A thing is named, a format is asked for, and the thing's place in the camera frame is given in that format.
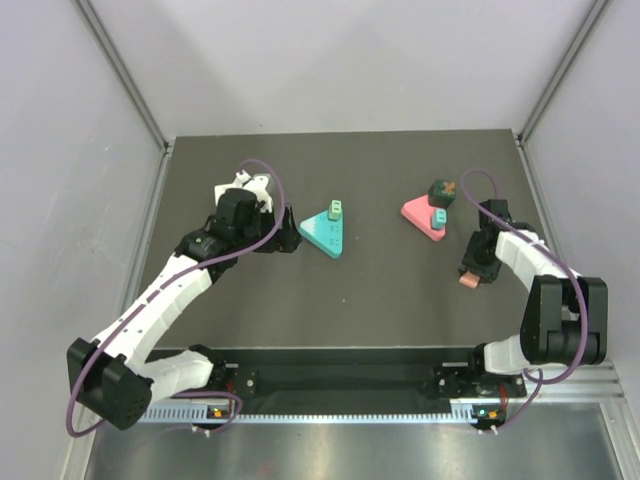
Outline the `pink small cube plug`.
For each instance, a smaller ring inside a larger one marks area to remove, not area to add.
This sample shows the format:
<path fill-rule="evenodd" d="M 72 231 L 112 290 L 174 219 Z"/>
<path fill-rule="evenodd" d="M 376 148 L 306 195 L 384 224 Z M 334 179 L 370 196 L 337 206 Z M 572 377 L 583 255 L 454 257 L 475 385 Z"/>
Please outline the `pink small cube plug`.
<path fill-rule="evenodd" d="M 467 288 L 476 289 L 481 283 L 481 277 L 471 272 L 466 272 L 459 277 L 459 283 Z"/>

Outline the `mint green small plug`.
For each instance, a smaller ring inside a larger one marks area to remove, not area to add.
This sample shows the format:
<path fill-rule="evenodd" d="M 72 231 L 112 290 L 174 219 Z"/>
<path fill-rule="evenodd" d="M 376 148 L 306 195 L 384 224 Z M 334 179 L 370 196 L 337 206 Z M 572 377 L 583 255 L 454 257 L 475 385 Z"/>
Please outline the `mint green small plug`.
<path fill-rule="evenodd" d="M 330 202 L 327 210 L 327 218 L 329 221 L 340 221 L 343 217 L 343 206 L 340 200 L 334 199 Z"/>

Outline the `teal small cube plug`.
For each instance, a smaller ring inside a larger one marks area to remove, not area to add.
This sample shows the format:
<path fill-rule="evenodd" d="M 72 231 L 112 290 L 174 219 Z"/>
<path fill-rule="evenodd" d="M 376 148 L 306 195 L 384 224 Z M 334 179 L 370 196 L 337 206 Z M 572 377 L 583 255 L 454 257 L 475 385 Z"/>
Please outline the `teal small cube plug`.
<path fill-rule="evenodd" d="M 441 231 L 446 227 L 447 220 L 447 211 L 442 208 L 436 208 L 431 216 L 431 228 L 435 231 Z"/>

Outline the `pink triangular power strip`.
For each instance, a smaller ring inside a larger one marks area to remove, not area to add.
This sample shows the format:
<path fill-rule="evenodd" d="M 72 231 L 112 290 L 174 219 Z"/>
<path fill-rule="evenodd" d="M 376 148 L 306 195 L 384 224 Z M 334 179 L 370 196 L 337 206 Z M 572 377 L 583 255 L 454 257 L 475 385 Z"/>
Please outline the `pink triangular power strip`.
<path fill-rule="evenodd" d="M 407 201 L 401 208 L 401 214 L 427 237 L 438 242 L 445 237 L 446 227 L 441 231 L 435 231 L 431 228 L 431 216 L 434 209 L 436 208 L 428 203 L 428 196 L 423 195 Z"/>

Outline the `plain white cube socket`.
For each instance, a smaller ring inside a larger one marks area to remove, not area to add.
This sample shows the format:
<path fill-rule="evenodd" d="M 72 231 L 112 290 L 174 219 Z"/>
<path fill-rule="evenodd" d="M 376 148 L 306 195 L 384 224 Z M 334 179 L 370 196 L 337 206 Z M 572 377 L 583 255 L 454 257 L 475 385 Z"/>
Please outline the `plain white cube socket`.
<path fill-rule="evenodd" d="M 233 183 L 215 185 L 214 186 L 214 202 L 215 202 L 215 205 L 218 205 L 220 198 L 224 195 L 224 193 L 227 190 L 233 189 L 234 187 L 235 187 L 235 185 Z"/>

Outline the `teal triangular power strip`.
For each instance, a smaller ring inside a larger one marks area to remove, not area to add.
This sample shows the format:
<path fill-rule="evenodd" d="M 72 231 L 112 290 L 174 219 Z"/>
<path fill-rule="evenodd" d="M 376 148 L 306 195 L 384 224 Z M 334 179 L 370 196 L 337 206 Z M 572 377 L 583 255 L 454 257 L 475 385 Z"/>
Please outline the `teal triangular power strip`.
<path fill-rule="evenodd" d="M 304 239 L 317 247 L 332 259 L 342 256 L 344 247 L 344 213 L 336 219 L 329 217 L 330 211 L 325 210 L 299 225 L 299 231 Z"/>

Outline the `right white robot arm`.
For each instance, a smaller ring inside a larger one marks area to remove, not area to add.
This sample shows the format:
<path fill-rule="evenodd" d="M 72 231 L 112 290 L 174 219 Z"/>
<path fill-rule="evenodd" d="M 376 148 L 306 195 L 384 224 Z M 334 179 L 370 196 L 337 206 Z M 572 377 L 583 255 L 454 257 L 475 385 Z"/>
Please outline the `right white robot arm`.
<path fill-rule="evenodd" d="M 472 233 L 459 266 L 461 284 L 494 282 L 508 267 L 528 292 L 519 333 L 477 346 L 466 380 L 476 394 L 498 389 L 505 375 L 538 366 L 564 365 L 565 379 L 577 367 L 598 365 L 607 350 L 608 287 L 562 263 L 527 223 L 515 222 L 504 199 L 477 205 Z"/>

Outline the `dark green cube plug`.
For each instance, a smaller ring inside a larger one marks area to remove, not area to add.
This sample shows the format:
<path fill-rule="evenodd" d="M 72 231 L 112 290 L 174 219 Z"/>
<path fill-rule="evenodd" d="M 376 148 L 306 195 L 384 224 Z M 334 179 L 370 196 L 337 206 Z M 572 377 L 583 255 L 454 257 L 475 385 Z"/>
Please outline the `dark green cube plug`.
<path fill-rule="evenodd" d="M 428 203 L 435 208 L 447 209 L 456 199 L 456 183 L 436 179 L 428 190 Z"/>

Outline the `white triangular power strip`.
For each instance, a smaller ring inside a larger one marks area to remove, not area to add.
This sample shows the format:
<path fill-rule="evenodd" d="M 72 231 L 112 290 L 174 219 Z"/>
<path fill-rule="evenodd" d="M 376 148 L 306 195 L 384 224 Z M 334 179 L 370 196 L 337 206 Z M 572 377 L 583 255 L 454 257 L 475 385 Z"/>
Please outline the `white triangular power strip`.
<path fill-rule="evenodd" d="M 270 174 L 256 174 L 252 176 L 249 182 L 249 186 L 252 189 L 269 190 L 271 185 L 271 180 L 272 180 L 272 177 Z"/>

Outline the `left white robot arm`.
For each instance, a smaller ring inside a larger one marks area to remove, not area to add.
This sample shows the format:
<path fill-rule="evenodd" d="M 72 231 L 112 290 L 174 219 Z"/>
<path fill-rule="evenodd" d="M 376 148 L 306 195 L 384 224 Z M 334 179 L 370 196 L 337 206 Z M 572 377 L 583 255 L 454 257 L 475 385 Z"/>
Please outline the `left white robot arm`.
<path fill-rule="evenodd" d="M 292 209 L 273 206 L 271 176 L 245 174 L 214 189 L 215 212 L 186 234 L 155 280 L 109 327 L 76 339 L 66 362 L 71 402 L 126 430 L 148 407 L 190 390 L 226 387 L 223 360 L 204 346 L 157 361 L 149 354 L 186 308 L 250 252 L 292 253 L 301 242 Z"/>

